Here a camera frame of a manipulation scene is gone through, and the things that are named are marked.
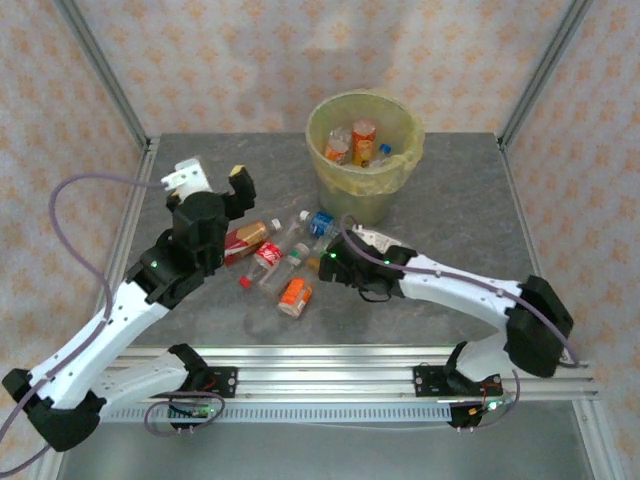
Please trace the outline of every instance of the metal frame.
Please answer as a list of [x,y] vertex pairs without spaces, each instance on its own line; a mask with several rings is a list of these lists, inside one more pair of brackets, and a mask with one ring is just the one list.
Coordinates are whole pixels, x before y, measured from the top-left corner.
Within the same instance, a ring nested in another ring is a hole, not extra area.
[[551,43],[544,52],[542,60],[540,60],[531,81],[525,88],[516,108],[509,117],[504,131],[498,137],[500,150],[507,150],[513,143],[520,127],[522,127],[522,124],[533,109],[538,96],[554,72],[573,34],[578,30],[578,27],[580,27],[592,3],[593,0],[574,0],[571,3]]
[[[593,0],[572,2],[504,131],[497,139],[536,274],[541,274],[541,267],[517,196],[506,150],[513,143],[592,2]],[[136,178],[147,180],[159,139],[147,138],[75,1],[54,0],[54,3],[68,22],[135,141],[145,149]],[[132,189],[127,199],[127,206],[118,228],[117,241],[108,264],[108,280],[113,286],[119,283],[124,274],[143,199],[142,189]],[[101,307],[103,301],[104,296],[100,292],[96,310]],[[163,351],[161,348],[129,348],[108,371],[114,372],[135,366],[150,357],[158,356]],[[198,351],[210,364],[234,365],[241,369],[237,398],[234,400],[239,403],[318,402],[320,399],[324,402],[406,403],[424,401],[415,398],[411,367],[425,362],[441,365],[448,357],[451,347],[206,347],[199,348]],[[607,414],[598,400],[598,388],[593,381],[590,367],[578,370],[560,369],[553,379],[538,379],[526,374],[522,377],[523,401],[573,400],[582,438],[597,480],[627,478],[615,451]],[[506,388],[513,388],[512,378],[504,378],[504,383]],[[55,478],[62,459],[63,454],[50,452],[32,467],[30,478]]]
[[69,24],[89,63],[98,74],[114,105],[122,115],[129,132],[131,132],[140,149],[144,149],[148,144],[147,134],[75,0],[54,0],[54,3],[62,17]]

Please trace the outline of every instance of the label on bottle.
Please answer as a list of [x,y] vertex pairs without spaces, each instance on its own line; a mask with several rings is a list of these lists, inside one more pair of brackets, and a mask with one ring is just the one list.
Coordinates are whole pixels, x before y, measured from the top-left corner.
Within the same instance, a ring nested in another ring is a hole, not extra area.
[[373,157],[376,126],[371,120],[358,120],[353,124],[353,164],[368,167]]
[[269,238],[269,231],[262,222],[254,222],[227,233],[224,238],[224,263],[232,263],[256,251]]
[[267,262],[270,267],[273,267],[276,263],[278,263],[278,260],[284,257],[282,250],[280,250],[277,245],[274,245],[271,242],[265,242],[258,249],[256,255],[264,259],[264,261]]
[[313,287],[311,284],[305,282],[304,278],[295,277],[282,295],[278,307],[283,312],[298,317],[304,310],[305,305],[309,303],[312,293]]
[[311,220],[309,230],[316,238],[320,238],[327,232],[327,228],[332,221],[333,217],[328,213],[318,212]]
[[345,163],[344,160],[347,157],[348,152],[349,145],[347,145],[342,140],[332,138],[327,142],[327,148],[325,148],[324,150],[324,156],[327,158],[327,160],[331,160],[332,162],[336,162],[339,165],[343,165]]

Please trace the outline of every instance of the red bottle label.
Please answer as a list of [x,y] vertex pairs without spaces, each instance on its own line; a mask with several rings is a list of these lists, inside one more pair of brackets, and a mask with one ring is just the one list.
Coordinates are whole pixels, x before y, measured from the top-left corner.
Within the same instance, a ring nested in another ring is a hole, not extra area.
[[271,267],[278,263],[278,260],[284,256],[282,250],[271,242],[266,242],[262,245],[256,252],[256,255],[262,257]]

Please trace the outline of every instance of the orange can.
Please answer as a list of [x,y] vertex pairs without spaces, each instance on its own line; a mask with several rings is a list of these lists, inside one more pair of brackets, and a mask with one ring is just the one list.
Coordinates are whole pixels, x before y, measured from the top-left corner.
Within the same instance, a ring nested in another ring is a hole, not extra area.
[[376,140],[376,124],[371,120],[360,119],[353,124],[353,164],[368,167],[373,158],[373,142]]

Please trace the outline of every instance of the plastic bottle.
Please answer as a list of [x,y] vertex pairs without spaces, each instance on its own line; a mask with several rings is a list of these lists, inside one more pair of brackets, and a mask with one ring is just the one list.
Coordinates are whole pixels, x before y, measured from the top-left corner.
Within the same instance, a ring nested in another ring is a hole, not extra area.
[[243,257],[255,252],[282,225],[277,218],[271,221],[257,221],[236,228],[227,233],[224,239],[224,263],[231,265]]
[[373,142],[376,140],[376,124],[368,119],[357,120],[353,124],[353,164],[368,167],[373,157]]
[[329,140],[324,150],[324,156],[338,165],[347,163],[347,154],[351,147],[351,133],[344,127],[338,127],[329,132]]
[[264,242],[253,254],[247,274],[240,277],[240,285],[250,288],[253,282],[262,278],[300,241],[310,222],[311,214],[303,210],[289,221],[285,229],[277,232],[271,240]]
[[289,283],[293,272],[309,256],[310,250],[303,243],[297,243],[289,255],[283,258],[277,265],[270,269],[262,277],[258,286],[269,297],[277,300]]
[[316,238],[324,236],[335,237],[340,233],[340,227],[335,218],[326,212],[317,212],[309,223],[309,231]]
[[291,279],[282,295],[280,303],[278,303],[278,308],[281,311],[295,318],[302,314],[313,294],[319,269],[320,261],[317,258],[307,260],[305,268],[298,270],[299,274]]
[[389,158],[390,154],[391,154],[391,147],[386,143],[381,143],[380,148],[378,148],[378,153],[376,153],[376,156],[373,158],[373,161],[369,164],[369,167],[370,168],[382,167],[387,161],[387,159]]

